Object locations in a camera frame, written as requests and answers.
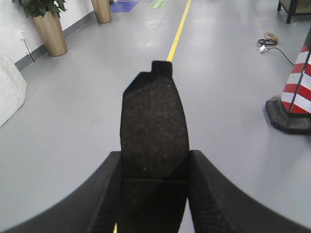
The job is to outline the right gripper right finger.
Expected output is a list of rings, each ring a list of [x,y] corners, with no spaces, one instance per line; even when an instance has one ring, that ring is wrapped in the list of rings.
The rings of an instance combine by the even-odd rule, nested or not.
[[[199,150],[190,151],[188,200],[197,233],[309,233],[235,186]]]

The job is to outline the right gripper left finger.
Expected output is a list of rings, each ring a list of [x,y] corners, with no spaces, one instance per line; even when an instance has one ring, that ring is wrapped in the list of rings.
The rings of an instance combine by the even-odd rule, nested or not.
[[[121,204],[121,152],[113,151],[75,191],[9,233],[111,233]]]

